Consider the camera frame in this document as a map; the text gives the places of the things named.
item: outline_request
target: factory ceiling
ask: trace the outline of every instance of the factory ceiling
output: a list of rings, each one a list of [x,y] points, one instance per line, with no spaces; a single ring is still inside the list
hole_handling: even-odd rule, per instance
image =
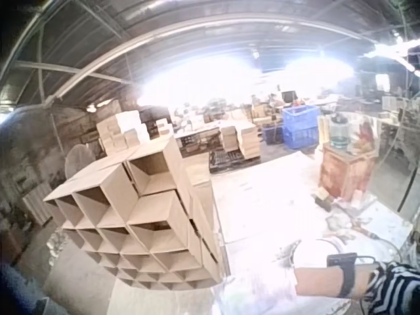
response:
[[[85,108],[199,56],[256,62],[258,51],[264,72],[320,51],[352,60],[394,43],[404,19],[414,37],[416,1],[396,2],[47,0],[8,29],[0,106]]]

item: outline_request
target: black and white striped shirt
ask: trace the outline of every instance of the black and white striped shirt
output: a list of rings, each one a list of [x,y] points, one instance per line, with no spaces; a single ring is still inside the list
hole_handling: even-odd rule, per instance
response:
[[[369,315],[420,314],[420,272],[397,262],[379,263],[364,301],[369,303]]]

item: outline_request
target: plastic container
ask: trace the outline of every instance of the plastic container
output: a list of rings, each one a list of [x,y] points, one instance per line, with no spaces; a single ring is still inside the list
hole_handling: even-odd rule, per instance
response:
[[[290,149],[300,149],[318,144],[318,127],[290,131],[283,126],[285,145]]]
[[[317,117],[321,109],[313,105],[302,105],[283,109],[283,125],[290,131],[318,126]]]
[[[283,143],[282,126],[267,127],[262,129],[262,139],[267,144]]]
[[[345,149],[350,143],[348,119],[336,114],[329,122],[329,143],[337,149]]]

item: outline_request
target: wrist strap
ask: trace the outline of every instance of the wrist strap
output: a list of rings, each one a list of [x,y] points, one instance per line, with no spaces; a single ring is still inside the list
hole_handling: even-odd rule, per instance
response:
[[[338,297],[347,298],[354,287],[354,264],[340,264],[339,267],[343,271],[343,284]]]

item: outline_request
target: wooden cabinet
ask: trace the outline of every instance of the wooden cabinet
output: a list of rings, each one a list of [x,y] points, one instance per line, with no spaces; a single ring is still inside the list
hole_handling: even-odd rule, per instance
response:
[[[335,198],[342,197],[345,201],[351,201],[356,190],[366,191],[376,157],[376,152],[352,156],[324,144],[320,186]]]

